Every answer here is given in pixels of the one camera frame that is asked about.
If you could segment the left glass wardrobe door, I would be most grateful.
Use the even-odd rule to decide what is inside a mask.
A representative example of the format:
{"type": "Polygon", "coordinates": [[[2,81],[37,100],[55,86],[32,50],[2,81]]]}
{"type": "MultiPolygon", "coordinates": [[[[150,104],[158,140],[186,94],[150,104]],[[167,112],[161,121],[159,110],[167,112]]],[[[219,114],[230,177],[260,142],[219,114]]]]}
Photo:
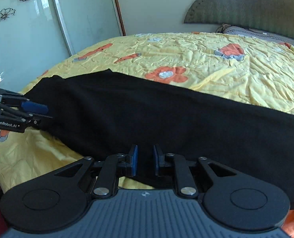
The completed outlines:
{"type": "Polygon", "coordinates": [[[69,57],[53,0],[0,0],[0,87],[21,90],[69,57]]]}

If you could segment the grey patterned pillow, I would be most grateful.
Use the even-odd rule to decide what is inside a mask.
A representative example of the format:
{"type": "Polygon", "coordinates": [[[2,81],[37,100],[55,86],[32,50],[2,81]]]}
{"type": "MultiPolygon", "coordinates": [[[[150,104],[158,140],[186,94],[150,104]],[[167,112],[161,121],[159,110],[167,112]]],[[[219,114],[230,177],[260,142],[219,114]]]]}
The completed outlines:
{"type": "Polygon", "coordinates": [[[266,32],[263,30],[246,29],[235,25],[222,24],[218,29],[216,29],[215,32],[227,35],[238,35],[250,38],[258,38],[266,41],[272,41],[277,44],[284,44],[288,47],[294,46],[293,38],[278,35],[271,32],[266,32]]]}

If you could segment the black pants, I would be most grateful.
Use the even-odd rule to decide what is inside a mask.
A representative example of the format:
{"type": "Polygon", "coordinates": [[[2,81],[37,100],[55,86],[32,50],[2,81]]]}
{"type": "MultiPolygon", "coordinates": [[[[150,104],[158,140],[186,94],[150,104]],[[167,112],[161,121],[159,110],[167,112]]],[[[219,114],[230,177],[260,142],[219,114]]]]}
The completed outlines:
{"type": "Polygon", "coordinates": [[[45,77],[26,97],[49,109],[42,130],[82,156],[101,161],[137,145],[140,182],[159,185],[147,175],[159,145],[274,184],[294,209],[294,115],[111,70],[45,77]]]}

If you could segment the right glass wardrobe door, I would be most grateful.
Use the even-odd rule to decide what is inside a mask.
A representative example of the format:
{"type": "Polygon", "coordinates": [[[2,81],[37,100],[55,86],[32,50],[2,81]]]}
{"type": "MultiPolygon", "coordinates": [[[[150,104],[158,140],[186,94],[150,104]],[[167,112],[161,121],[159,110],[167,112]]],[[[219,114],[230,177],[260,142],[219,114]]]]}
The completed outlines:
{"type": "Polygon", "coordinates": [[[70,55],[100,41],[123,36],[117,0],[53,0],[70,55]]]}

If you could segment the glass wardrobe door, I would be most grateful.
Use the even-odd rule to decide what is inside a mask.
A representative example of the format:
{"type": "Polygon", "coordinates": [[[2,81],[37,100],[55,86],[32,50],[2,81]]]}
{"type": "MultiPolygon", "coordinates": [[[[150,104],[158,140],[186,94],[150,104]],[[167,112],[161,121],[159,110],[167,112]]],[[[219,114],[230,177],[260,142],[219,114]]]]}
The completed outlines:
{"type": "Polygon", "coordinates": [[[100,41],[123,36],[117,0],[53,0],[70,55],[100,41]]]}
{"type": "Polygon", "coordinates": [[[0,87],[21,90],[69,57],[53,0],[0,0],[0,87]]]}

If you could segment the green padded headboard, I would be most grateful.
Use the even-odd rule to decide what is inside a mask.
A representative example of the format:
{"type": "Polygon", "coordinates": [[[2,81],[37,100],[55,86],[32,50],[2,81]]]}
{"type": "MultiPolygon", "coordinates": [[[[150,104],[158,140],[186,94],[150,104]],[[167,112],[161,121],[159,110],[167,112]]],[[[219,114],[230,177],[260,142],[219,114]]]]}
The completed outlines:
{"type": "Polygon", "coordinates": [[[294,39],[294,0],[196,0],[186,24],[229,24],[294,39]]]}

